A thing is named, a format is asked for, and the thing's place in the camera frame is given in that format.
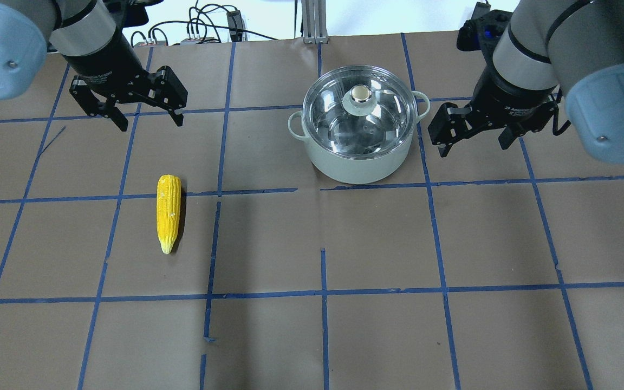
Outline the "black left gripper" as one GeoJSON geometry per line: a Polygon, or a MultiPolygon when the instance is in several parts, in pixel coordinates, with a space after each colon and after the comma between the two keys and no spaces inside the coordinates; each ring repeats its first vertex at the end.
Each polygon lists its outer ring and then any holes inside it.
{"type": "Polygon", "coordinates": [[[122,132],[128,119],[117,104],[143,103],[168,112],[176,126],[184,124],[188,91],[171,67],[151,73],[131,45],[116,33],[105,47],[82,56],[68,56],[77,73],[69,93],[88,116],[107,116],[122,132]]]}

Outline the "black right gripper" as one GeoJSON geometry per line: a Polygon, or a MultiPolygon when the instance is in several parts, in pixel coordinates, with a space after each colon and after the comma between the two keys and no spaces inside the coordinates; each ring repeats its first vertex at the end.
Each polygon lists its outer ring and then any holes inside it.
{"type": "Polygon", "coordinates": [[[538,133],[558,113],[552,98],[557,81],[542,86],[520,86],[487,66],[476,83],[473,97],[464,106],[443,103],[428,126],[430,141],[445,158],[452,146],[490,130],[501,130],[498,142],[508,150],[518,137],[538,133]]]}

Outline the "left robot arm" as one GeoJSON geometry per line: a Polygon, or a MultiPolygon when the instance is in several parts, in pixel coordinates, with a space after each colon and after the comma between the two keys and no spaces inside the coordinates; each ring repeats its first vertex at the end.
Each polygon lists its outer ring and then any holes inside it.
{"type": "Polygon", "coordinates": [[[119,104],[163,109],[182,126],[188,92],[173,69],[146,71],[124,27],[148,22],[154,1],[0,1],[0,100],[27,91],[49,49],[76,76],[69,87],[87,116],[102,116],[121,130],[128,119],[119,104]]]}

